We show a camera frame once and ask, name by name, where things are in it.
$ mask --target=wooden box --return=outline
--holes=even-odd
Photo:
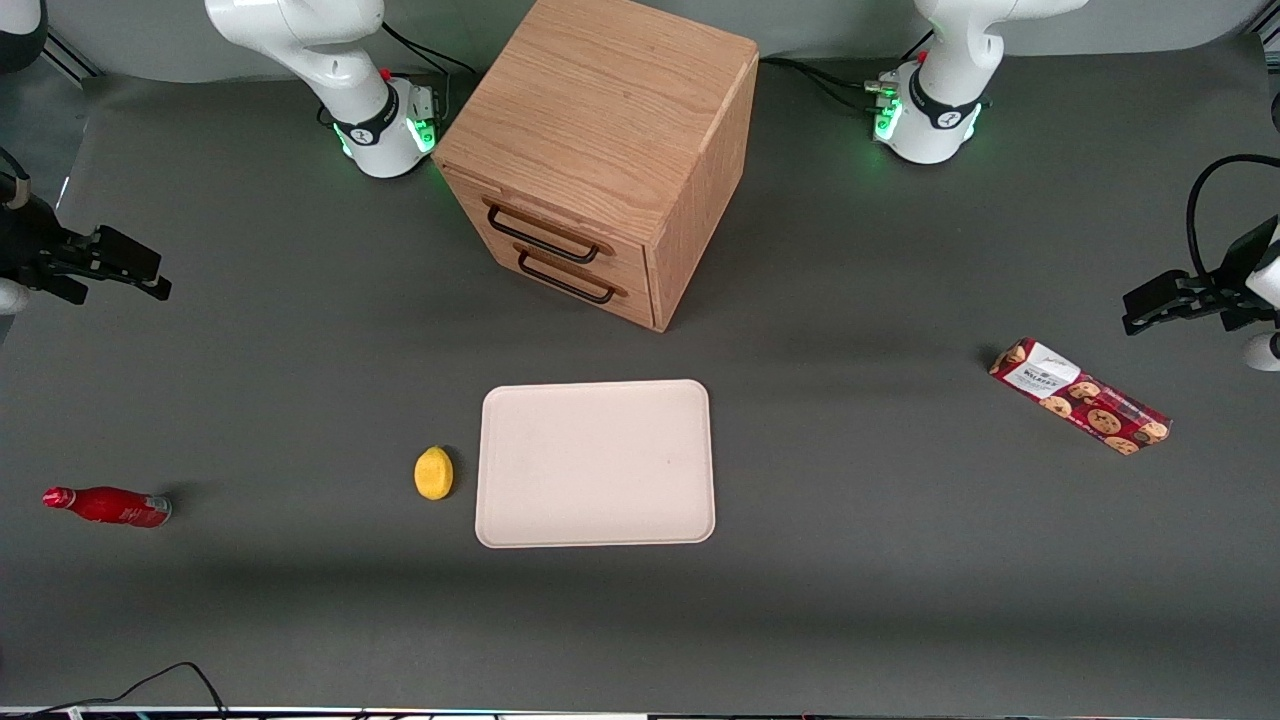
[[[435,150],[506,268],[664,331],[742,176],[755,42],[539,0]]]

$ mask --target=white tray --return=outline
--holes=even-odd
[[[499,387],[483,415],[476,538],[488,547],[691,543],[716,529],[701,383]]]

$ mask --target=drawer handle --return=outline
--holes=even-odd
[[[608,291],[604,295],[591,295],[590,292],[579,290],[579,288],[568,284],[567,282],[564,282],[564,281],[562,281],[559,278],[553,278],[553,277],[548,275],[547,273],[541,273],[539,270],[535,270],[535,269],[530,268],[529,265],[525,264],[525,260],[527,260],[527,259],[529,259],[529,252],[521,250],[520,251],[520,260],[516,261],[516,264],[520,265],[520,272],[525,273],[526,275],[538,278],[538,279],[543,281],[544,283],[547,283],[549,286],[558,287],[558,288],[563,290],[564,292],[567,292],[570,295],[581,297],[582,300],[585,300],[588,302],[594,302],[596,305],[604,305],[605,302],[608,302],[609,300],[613,299],[613,288],[612,287],[608,288]]]
[[[570,263],[577,263],[579,265],[586,265],[591,260],[595,260],[595,254],[600,251],[599,247],[596,247],[595,245],[593,245],[591,249],[586,251],[586,255],[573,255],[568,250],[561,250],[559,247],[556,247],[554,245],[552,245],[549,242],[543,242],[541,240],[538,240],[536,237],[534,237],[534,236],[531,236],[531,234],[529,234],[526,232],[521,232],[521,231],[517,231],[516,228],[513,228],[511,225],[504,225],[504,224],[499,223],[498,222],[498,213],[499,211],[502,211],[502,209],[498,208],[497,205],[490,205],[489,206],[489,224],[493,225],[493,229],[495,229],[495,231],[498,231],[498,232],[500,232],[503,234],[509,234],[511,237],[513,237],[516,240],[522,240],[522,241],[527,242],[529,245],[532,245],[534,247],[538,247],[539,250],[545,250],[547,252],[550,252],[552,255],[554,255],[557,258],[563,258],[563,259],[568,260]]]

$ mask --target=red snack box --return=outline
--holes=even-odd
[[[1133,455],[1169,437],[1170,420],[1024,337],[991,366],[1000,382],[1107,443]]]

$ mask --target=yellow lemon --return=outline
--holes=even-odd
[[[453,488],[453,462],[443,447],[431,447],[413,465],[413,484],[428,500],[443,500]]]

